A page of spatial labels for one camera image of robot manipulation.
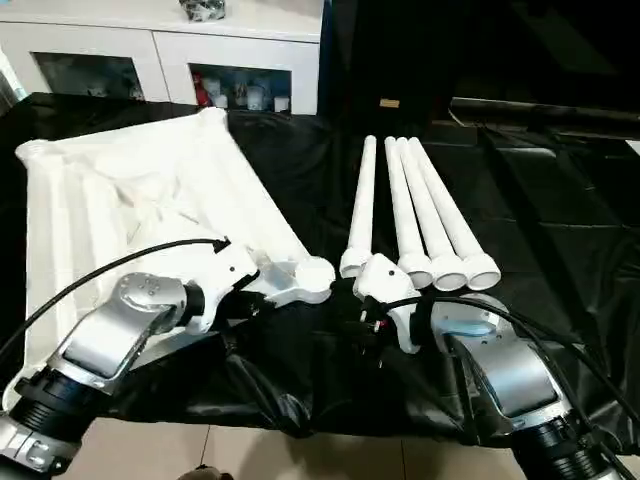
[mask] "table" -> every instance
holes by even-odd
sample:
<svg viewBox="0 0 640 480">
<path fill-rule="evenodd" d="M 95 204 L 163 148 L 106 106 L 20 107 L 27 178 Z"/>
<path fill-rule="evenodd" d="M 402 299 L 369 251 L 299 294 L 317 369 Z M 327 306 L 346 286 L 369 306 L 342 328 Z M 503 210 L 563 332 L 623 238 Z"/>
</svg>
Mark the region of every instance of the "table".
<svg viewBox="0 0 640 480">
<path fill-rule="evenodd" d="M 13 150 L 194 113 L 196 107 L 34 94 L 0 118 L 4 318 L 24 316 L 26 175 Z M 314 254 L 338 265 L 363 137 L 317 117 L 230 112 L 229 128 L 276 204 Z M 622 141 L 434 126 L 422 138 L 503 280 L 489 291 L 587 345 L 640 408 L 640 211 L 636 153 Z M 397 258 L 386 165 L 378 154 L 374 249 Z M 358 435 L 438 436 L 503 446 L 465 409 L 451 361 L 435 348 L 381 352 L 347 334 L 359 302 L 338 281 L 319 306 L 290 305 L 132 374 L 109 415 Z M 637 433 L 589 373 L 554 350 L 592 419 L 618 452 Z M 19 364 L 4 366 L 5 384 Z M 437 405 L 447 405 L 449 418 Z"/>
</svg>

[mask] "white cabinet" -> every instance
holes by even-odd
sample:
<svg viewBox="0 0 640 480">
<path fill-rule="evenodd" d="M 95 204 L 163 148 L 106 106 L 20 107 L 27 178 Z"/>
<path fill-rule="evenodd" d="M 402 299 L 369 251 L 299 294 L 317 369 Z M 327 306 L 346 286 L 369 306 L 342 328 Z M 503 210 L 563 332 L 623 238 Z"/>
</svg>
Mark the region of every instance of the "white cabinet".
<svg viewBox="0 0 640 480">
<path fill-rule="evenodd" d="M 264 109 L 290 99 L 292 113 L 313 114 L 318 98 L 320 45 L 255 38 L 154 32 L 169 97 L 195 104 L 199 79 L 215 80 L 231 108 L 244 107 L 252 85 Z"/>
<path fill-rule="evenodd" d="M 0 45 L 29 93 L 169 100 L 150 31 L 4 22 Z"/>
<path fill-rule="evenodd" d="M 0 3 L 0 48 L 27 93 L 313 114 L 324 0 L 227 0 L 192 23 L 178 0 Z"/>
</svg>

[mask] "black backdrop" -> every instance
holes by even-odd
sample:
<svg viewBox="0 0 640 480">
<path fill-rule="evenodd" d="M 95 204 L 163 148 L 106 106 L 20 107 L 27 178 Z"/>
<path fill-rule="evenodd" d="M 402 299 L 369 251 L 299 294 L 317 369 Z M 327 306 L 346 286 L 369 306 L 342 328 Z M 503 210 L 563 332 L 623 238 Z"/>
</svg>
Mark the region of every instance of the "black backdrop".
<svg viewBox="0 0 640 480">
<path fill-rule="evenodd" d="M 3 320 L 24 318 L 26 173 L 15 148 L 195 112 L 195 107 L 35 94 L 0 118 Z M 308 249 L 338 264 L 348 236 L 362 137 L 315 117 L 232 112 L 229 128 Z M 489 293 L 588 351 L 640 408 L 640 213 L 637 155 L 624 142 L 433 127 L 422 138 L 503 280 Z M 383 150 L 374 248 L 395 259 Z M 444 436 L 501 446 L 484 433 L 434 348 L 361 354 L 359 302 L 338 281 L 319 306 L 290 305 L 131 375 L 110 415 L 280 429 Z M 619 452 L 637 433 L 583 367 L 555 350 L 593 420 Z M 382 368 L 378 368 L 382 359 Z M 3 366 L 6 384 L 20 352 Z M 450 415 L 442 413 L 443 408 Z"/>
</svg>

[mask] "black cable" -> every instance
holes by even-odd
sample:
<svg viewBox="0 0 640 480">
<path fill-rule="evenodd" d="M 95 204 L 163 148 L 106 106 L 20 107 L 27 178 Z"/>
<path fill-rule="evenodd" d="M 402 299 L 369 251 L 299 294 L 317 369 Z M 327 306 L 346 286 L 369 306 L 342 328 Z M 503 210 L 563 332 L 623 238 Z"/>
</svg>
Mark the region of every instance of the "black cable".
<svg viewBox="0 0 640 480">
<path fill-rule="evenodd" d="M 168 250 L 170 248 L 174 248 L 174 247 L 181 247 L 184 245 L 196 245 L 196 244 L 209 244 L 209 245 L 213 245 L 214 248 L 214 252 L 224 248 L 224 246 L 227 244 L 228 242 L 226 241 L 222 241 L 222 240 L 214 240 L 211 238 L 192 238 L 192 239 L 187 239 L 187 240 L 176 240 L 174 242 L 167 242 L 167 243 L 162 243 L 160 245 L 155 245 L 153 247 L 149 247 L 149 248 L 145 248 L 143 250 L 140 250 L 138 252 L 134 252 L 130 255 L 124 256 L 122 258 L 119 258 L 118 260 L 114 260 L 111 263 L 108 263 L 96 270 L 94 270 L 91 273 L 88 273 L 87 275 L 85 275 L 84 277 L 76 280 L 75 282 L 73 282 L 71 285 L 63 288 L 60 292 L 58 292 L 57 294 L 55 294 L 53 297 L 51 297 L 51 299 L 49 299 L 44 305 L 42 305 L 38 310 L 36 310 L 35 312 L 33 312 L 16 330 L 15 332 L 11 335 L 11 337 L 9 337 L 9 339 L 4 343 L 4 345 L 2 345 L 2 348 L 0 348 L 0 365 L 2 364 L 2 361 L 4 359 L 4 357 L 11 352 L 12 347 L 14 346 L 14 344 L 22 337 L 22 335 L 34 324 L 38 321 L 38 319 L 40 317 L 42 317 L 42 315 L 44 315 L 49 309 L 51 309 L 56 303 L 58 303 L 60 300 L 62 300 L 64 297 L 66 297 L 67 295 L 69 295 L 70 293 L 72 293 L 74 290 L 80 288 L 82 285 L 84 285 L 87 282 L 90 282 L 91 280 L 93 280 L 96 277 L 99 277 L 100 275 L 102 275 L 105 272 L 108 272 L 109 270 L 113 270 L 114 268 L 119 267 L 120 265 L 123 265 L 125 263 L 128 263 L 132 260 L 135 260 L 137 258 L 140 257 L 144 257 L 145 255 L 149 255 L 151 253 L 155 253 L 155 252 L 159 252 L 161 250 Z"/>
<path fill-rule="evenodd" d="M 389 310 L 392 310 L 392 309 L 400 307 L 400 306 L 412 305 L 412 304 L 418 303 L 420 301 L 426 301 L 426 300 L 427 299 L 425 297 L 406 298 L 406 299 L 403 299 L 403 300 L 398 300 L 396 302 L 384 304 L 383 305 L 383 309 L 385 311 L 389 311 Z M 498 315 L 498 316 L 504 318 L 505 320 L 508 320 L 508 321 L 512 322 L 513 324 L 517 325 L 526 334 L 526 336 L 529 337 L 531 339 L 531 341 L 533 341 L 533 343 L 537 347 L 538 354 L 540 355 L 540 358 L 547 365 L 547 367 L 549 368 L 549 371 L 551 372 L 553 377 L 560 384 L 560 388 L 562 389 L 562 391 L 566 395 L 567 400 L 569 400 L 569 403 L 571 404 L 571 406 L 575 410 L 575 412 L 576 412 L 578 418 L 580 419 L 580 421 L 582 422 L 582 424 L 586 427 L 587 431 L 588 432 L 596 432 L 596 431 L 598 431 L 597 427 L 591 422 L 591 420 L 589 419 L 588 415 L 586 414 L 586 412 L 584 411 L 584 409 L 580 405 L 580 402 L 578 401 L 577 395 L 573 391 L 573 388 L 571 387 L 569 381 L 567 380 L 567 377 L 565 376 L 564 372 L 562 371 L 562 369 L 560 368 L 558 363 L 554 360 L 554 358 L 553 358 L 553 356 L 551 354 L 551 351 L 544 344 L 542 339 L 530 328 L 530 325 L 529 325 L 529 322 L 528 322 L 529 319 L 527 317 L 525 317 L 524 315 L 521 315 L 521 314 L 517 314 L 517 316 L 516 316 L 516 315 L 513 314 L 513 312 L 507 313 L 507 312 L 505 312 L 505 311 L 503 311 L 503 310 L 501 310 L 501 309 L 499 309 L 497 307 L 494 307 L 493 305 L 490 305 L 490 304 L 488 304 L 486 302 L 483 302 L 481 300 L 471 299 L 471 298 L 460 298 L 460 297 L 442 297 L 442 298 L 440 298 L 440 297 L 436 297 L 435 299 L 430 300 L 430 301 L 442 302 L 442 303 L 456 303 L 456 304 L 459 304 L 459 305 L 469 305 L 471 307 L 481 308 L 483 310 L 486 310 L 486 311 L 491 312 L 491 313 L 493 313 L 495 315 Z M 637 413 L 635 412 L 635 410 L 633 410 L 633 408 L 631 408 L 631 410 L 637 416 Z M 624 466 L 624 464 L 622 464 L 622 462 L 620 462 L 620 460 L 616 457 L 616 455 L 602 441 L 598 442 L 598 447 L 602 451 L 602 454 L 607 458 L 607 460 L 616 468 L 616 470 L 624 478 L 626 478 L 627 480 L 636 480 L 635 476 Z"/>
</svg>

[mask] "screw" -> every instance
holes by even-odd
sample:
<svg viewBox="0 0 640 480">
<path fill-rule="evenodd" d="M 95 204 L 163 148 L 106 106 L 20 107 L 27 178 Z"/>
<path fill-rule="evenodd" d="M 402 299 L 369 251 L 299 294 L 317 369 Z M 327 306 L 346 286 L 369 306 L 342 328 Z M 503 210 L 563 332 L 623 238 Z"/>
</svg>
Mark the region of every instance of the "screw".
<svg viewBox="0 0 640 480">
<path fill-rule="evenodd" d="M 42 465 L 44 465 L 44 459 L 40 457 L 29 457 L 29 462 L 33 463 L 34 465 L 37 465 L 38 467 L 41 467 Z"/>
</svg>

